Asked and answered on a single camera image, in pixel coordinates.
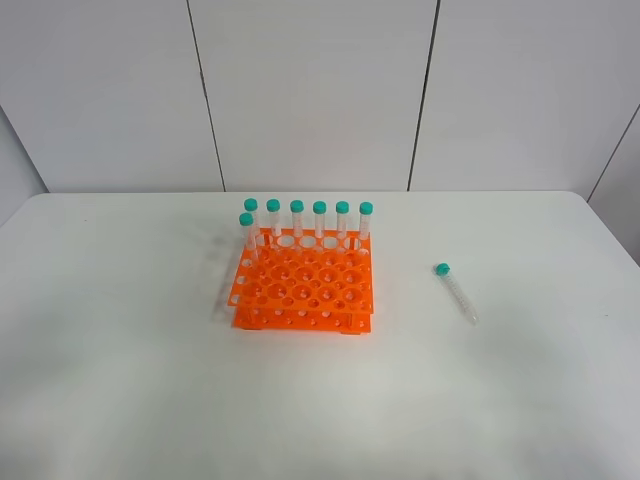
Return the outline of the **green-capped test tube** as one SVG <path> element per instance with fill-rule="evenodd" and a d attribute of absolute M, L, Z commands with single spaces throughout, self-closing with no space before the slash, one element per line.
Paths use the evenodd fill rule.
<path fill-rule="evenodd" d="M 447 263 L 438 263 L 433 268 L 434 274 L 446 287 L 464 318 L 471 324 L 479 323 L 479 316 L 468 296 L 464 293 L 459 282 L 454 278 Z"/>

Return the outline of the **orange test tube rack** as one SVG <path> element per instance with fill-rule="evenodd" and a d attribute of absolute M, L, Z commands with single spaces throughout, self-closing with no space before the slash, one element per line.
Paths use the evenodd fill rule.
<path fill-rule="evenodd" d="M 260 230 L 257 246 L 244 248 L 227 305 L 233 326 L 359 335 L 372 330 L 374 287 L 372 242 L 356 231 L 339 239 L 313 229 L 296 238 L 285 228 L 278 238 Z"/>

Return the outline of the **back right test tube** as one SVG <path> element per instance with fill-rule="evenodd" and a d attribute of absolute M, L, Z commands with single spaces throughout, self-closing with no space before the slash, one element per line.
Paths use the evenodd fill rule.
<path fill-rule="evenodd" d="M 370 236 L 370 223 L 371 216 L 373 214 L 373 204 L 365 201 L 359 206 L 360 220 L 359 220 L 359 239 L 364 241 L 368 240 Z"/>

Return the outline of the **front left test tube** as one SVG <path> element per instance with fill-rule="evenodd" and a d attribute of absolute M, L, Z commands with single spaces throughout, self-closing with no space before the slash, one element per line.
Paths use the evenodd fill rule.
<path fill-rule="evenodd" d="M 249 212 L 242 213 L 239 216 L 239 223 L 244 230 L 245 250 L 248 252 L 251 263 L 255 264 L 258 260 L 258 250 L 256 243 L 255 221 L 253 215 Z"/>

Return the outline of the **back left test tube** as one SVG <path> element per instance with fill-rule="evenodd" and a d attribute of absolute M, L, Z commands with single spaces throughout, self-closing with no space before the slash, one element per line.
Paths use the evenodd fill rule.
<path fill-rule="evenodd" d="M 260 234 L 260 220 L 258 212 L 258 201 L 255 198 L 247 198 L 244 200 L 244 208 L 253 218 L 253 231 L 254 235 Z"/>

